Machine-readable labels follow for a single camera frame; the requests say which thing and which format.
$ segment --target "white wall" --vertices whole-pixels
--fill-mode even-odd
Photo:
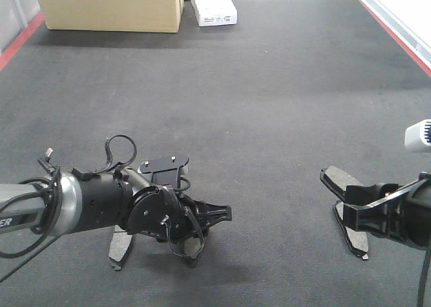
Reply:
[[[431,49],[431,0],[376,0]]]
[[[39,11],[37,0],[0,0],[0,54]]]

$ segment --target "red stripe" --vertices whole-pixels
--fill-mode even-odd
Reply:
[[[4,53],[0,55],[0,71],[6,67],[7,63],[15,56],[24,43],[32,36],[34,31],[40,26],[40,24],[45,20],[42,13],[36,15],[36,17],[28,24],[16,39],[8,46]]]
[[[386,32],[389,33],[389,35],[392,37],[393,40],[395,40],[402,49],[404,49],[404,51],[415,61],[415,63],[422,68],[423,71],[425,71],[425,73],[428,76],[431,76],[431,67],[429,65],[427,65],[425,62],[423,62],[423,60],[421,60],[421,58],[419,58],[419,56],[412,51],[411,47],[409,47],[406,43],[404,43],[404,41],[402,41],[402,39],[400,39],[398,33],[396,33],[395,31],[393,31],[390,27],[388,27],[383,21],[382,18],[380,16],[378,16],[378,14],[374,13],[373,10],[371,10],[367,4],[365,4],[363,1],[358,0],[359,2],[361,2],[361,4],[366,8],[366,10],[368,12],[370,12],[370,14],[377,20],[377,22],[386,30]]]

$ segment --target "white box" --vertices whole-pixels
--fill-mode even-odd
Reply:
[[[191,0],[199,26],[236,24],[237,12],[232,0]]]

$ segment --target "cardboard box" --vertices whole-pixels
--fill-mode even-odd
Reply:
[[[39,0],[54,30],[178,32],[184,0]]]

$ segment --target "gray carpet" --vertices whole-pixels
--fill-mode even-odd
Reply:
[[[430,169],[403,148],[430,78],[356,0],[234,3],[238,24],[217,28],[186,3],[178,34],[42,25],[0,73],[1,182],[40,176],[48,146],[63,169],[101,167],[104,138],[126,133],[137,165],[189,155],[188,194],[234,214],[196,269],[142,236],[115,273],[111,228],[64,236],[1,285],[3,305],[414,306],[424,253],[369,237],[370,260],[353,256],[319,172]]]

